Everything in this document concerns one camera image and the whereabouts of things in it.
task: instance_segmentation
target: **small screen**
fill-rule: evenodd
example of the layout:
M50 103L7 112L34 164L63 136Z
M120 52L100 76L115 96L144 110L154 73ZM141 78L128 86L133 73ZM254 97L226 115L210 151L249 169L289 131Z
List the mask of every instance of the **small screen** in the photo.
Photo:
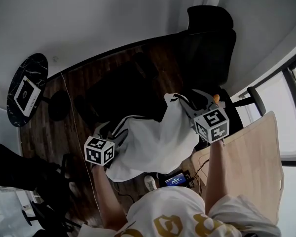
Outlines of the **small screen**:
M166 180L166 185L167 186L175 186L175 185L179 185L181 183L184 183L186 181L183 173L180 173L168 180Z

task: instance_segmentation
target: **white t-shirt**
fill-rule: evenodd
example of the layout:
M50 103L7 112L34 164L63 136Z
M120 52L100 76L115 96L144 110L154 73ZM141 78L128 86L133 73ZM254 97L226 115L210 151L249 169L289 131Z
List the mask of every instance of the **white t-shirt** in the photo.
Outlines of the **white t-shirt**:
M221 198L205 215L204 200L185 187L164 187L134 203L118 232L83 225L78 237L241 237L281 236L243 196Z

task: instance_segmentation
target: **cable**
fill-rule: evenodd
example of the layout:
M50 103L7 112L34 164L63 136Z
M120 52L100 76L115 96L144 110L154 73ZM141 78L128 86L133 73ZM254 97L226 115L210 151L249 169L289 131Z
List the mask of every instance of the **cable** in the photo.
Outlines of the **cable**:
M72 113L73 113L73 117L74 117L74 107L73 107L73 103L72 103L72 101L71 101L71 97L70 97L70 95L69 95L69 91L68 91L68 89L67 89L66 81L65 81L65 78L64 78L64 76L63 76L63 73L61 72L61 69L60 69L59 67L58 67L58 69L59 69L60 74L61 74L61 76L62 76L62 78L63 78L63 80L64 80L65 88L66 88L67 94L68 94L69 99L70 99L71 111L72 111ZM79 140L79 135L78 135L77 124L76 124L76 122L75 122L75 117L74 117L74 127L75 127L75 133L76 133L76 135L77 135L77 139L78 139L78 145L79 145L79 148L80 148L80 152L81 152L82 158L84 159L84 155L83 155L83 152L82 152L82 149L81 149L81 146L80 146L80 140ZM96 199L96 197L95 197L95 193L94 193L94 188L93 188L92 180L91 180L90 173L89 173L89 168L87 167L87 164L85 163L85 161L83 161L83 162L84 162L85 168L87 169L87 172L88 172L88 176L89 176L89 179L90 179L90 183L91 183L91 187L92 187L92 192L93 192L93 197L94 197L95 203L96 203L96 205L97 205L97 208L98 208L98 211L99 211L99 213L100 213L100 216L102 217L102 215L101 215L101 211L100 211L100 209L99 209L99 205L98 205L98 202L97 202L97 199Z
M131 195L129 195L129 194L121 194L121 193L119 192L119 185L118 185L118 183L116 183L116 185L117 185L117 189L115 188L114 183L112 183L112 186L113 186L114 190L117 191L117 194L118 194L119 196L128 196L128 197L131 198L131 200L133 201L133 203L135 203L135 201L134 201L134 199L133 199L133 197L132 197Z
M204 165L206 164L206 163L208 163L209 162L209 159L207 159L203 164L202 164L202 166L200 166L200 168L197 170L197 172L195 173L195 175L194 175L194 178L196 179L196 181L197 181L197 183L198 183L198 194L201 196L202 195L202 188L201 188L201 183L200 183L200 181L198 180L198 177L196 177L197 176L197 174L198 174L198 172L202 169L202 167L204 167Z

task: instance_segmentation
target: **gold print on shirt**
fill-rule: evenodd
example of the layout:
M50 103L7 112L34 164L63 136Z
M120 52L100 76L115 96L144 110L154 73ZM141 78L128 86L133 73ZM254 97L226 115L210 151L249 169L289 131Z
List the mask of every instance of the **gold print on shirt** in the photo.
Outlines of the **gold print on shirt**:
M198 222L195 227L195 231L200 237L207 237L218 227L221 227L220 231L224 236L228 236L232 232L232 226L224 224L220 221L213 220L207 217L205 214L195 214L193 218Z
M162 237L177 237L183 229L181 219L176 215L172 215L171 217L161 215L154 219L153 222Z
M141 234L141 232L139 232L136 229L130 228L134 224L135 224L135 222L132 223L132 224L130 224L124 231L116 234L114 237L121 237L123 235L130 235L130 236L133 236L133 237L143 237L143 235Z

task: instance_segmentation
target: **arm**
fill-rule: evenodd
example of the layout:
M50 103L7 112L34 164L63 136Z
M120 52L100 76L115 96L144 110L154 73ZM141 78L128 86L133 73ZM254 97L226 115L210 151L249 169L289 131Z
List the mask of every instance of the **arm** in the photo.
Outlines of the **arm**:
M127 223L125 213L117 201L104 168L94 166L92 175L104 228L118 231Z
M205 213L208 214L212 206L227 195L225 183L225 162L223 154L223 141L211 144L209 157L209 171L205 192Z

